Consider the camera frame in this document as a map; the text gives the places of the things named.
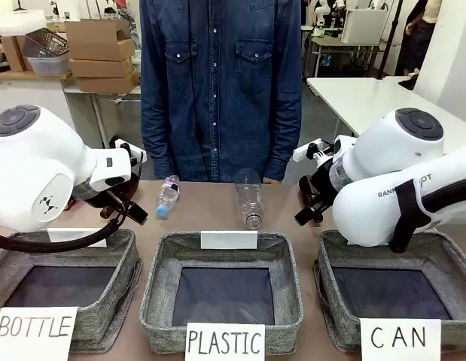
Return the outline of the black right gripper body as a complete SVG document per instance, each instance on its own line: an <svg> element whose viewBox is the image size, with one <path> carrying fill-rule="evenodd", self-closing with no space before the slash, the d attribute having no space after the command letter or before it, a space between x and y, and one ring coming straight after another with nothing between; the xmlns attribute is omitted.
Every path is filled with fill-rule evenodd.
<svg viewBox="0 0 466 361"><path fill-rule="evenodd" d="M310 208L316 217L322 214L334 203L338 192L330 180L330 167L332 162L325 162L311 176L312 201Z"/></svg>

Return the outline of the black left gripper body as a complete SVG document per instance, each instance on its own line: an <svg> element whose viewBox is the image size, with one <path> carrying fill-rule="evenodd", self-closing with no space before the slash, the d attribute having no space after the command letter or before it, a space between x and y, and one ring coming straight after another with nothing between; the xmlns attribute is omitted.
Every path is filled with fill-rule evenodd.
<svg viewBox="0 0 466 361"><path fill-rule="evenodd" d="M87 182L77 185L72 191L73 199L80 199L94 208L110 207L120 210L128 202L139 185L139 177L132 173L129 180L124 177L110 177L105 180L105 190L94 190Z"/></svg>

